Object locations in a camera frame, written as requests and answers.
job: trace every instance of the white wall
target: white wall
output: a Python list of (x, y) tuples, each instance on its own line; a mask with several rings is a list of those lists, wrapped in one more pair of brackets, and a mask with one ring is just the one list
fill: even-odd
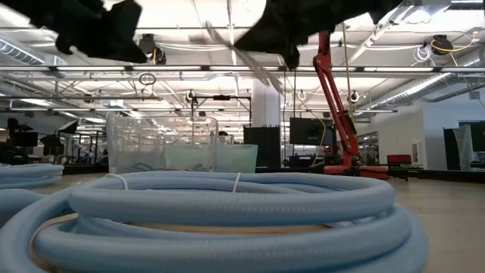
[[(412, 144), (425, 145), (423, 110), (420, 105), (400, 108), (395, 114), (378, 114), (371, 124), (358, 127), (358, 135), (379, 133), (379, 160), (387, 163), (388, 155), (411, 155)], [(427, 167), (426, 152), (422, 149), (419, 155), (422, 167)]]
[[(435, 95), (449, 93), (444, 89)], [(485, 90), (480, 91), (485, 101)], [(446, 170), (446, 149), (443, 129), (457, 128), (460, 121), (485, 121), (485, 107), (468, 94), (443, 102), (416, 102), (413, 106), (400, 107), (396, 114), (379, 114), (368, 126), (359, 126), (358, 135), (378, 132), (380, 162), (387, 163), (387, 156), (412, 154), (412, 144), (421, 141), (422, 167), (429, 170)]]
[(460, 121), (485, 121), (485, 108), (468, 94), (424, 107), (427, 166), (432, 170), (446, 170), (446, 149), (443, 129), (457, 128)]

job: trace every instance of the hose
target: hose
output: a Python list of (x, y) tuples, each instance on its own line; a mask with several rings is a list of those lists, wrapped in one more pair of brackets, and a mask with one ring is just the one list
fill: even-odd
[[(31, 238), (45, 221), (73, 212), (78, 219), (47, 227), (33, 240), (38, 256), (66, 271), (422, 272), (427, 235), (394, 200), (388, 183), (361, 177), (177, 171), (103, 177), (16, 214), (0, 230), (0, 272), (44, 272), (29, 259)], [(126, 222), (334, 228), (243, 237)]]
[(0, 166), (0, 190), (53, 185), (61, 181), (63, 170), (64, 166), (51, 164)]

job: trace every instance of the pole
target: pole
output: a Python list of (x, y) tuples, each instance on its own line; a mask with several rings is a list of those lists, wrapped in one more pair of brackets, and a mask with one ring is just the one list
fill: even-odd
[(99, 141), (99, 132), (96, 131), (96, 143), (94, 145), (94, 164), (98, 161), (98, 141)]

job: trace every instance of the clear plastic bin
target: clear plastic bin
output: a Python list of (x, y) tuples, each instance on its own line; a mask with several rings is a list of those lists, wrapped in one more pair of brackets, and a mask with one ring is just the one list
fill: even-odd
[(206, 117), (109, 117), (109, 171), (215, 171), (217, 121)]

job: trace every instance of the white cable tie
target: white cable tie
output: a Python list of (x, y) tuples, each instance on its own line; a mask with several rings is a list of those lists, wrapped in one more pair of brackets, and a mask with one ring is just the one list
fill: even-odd
[(237, 190), (237, 185), (239, 184), (239, 179), (241, 178), (241, 173), (237, 173), (237, 176), (236, 176), (236, 182), (234, 182), (234, 187), (233, 187), (233, 193), (236, 192)]
[(119, 180), (121, 180), (121, 182), (123, 182), (124, 189), (125, 190), (129, 190), (129, 188), (128, 188), (128, 181), (124, 177), (122, 177), (121, 175), (118, 175), (118, 174), (106, 174), (105, 177), (116, 177), (116, 178), (118, 178)]

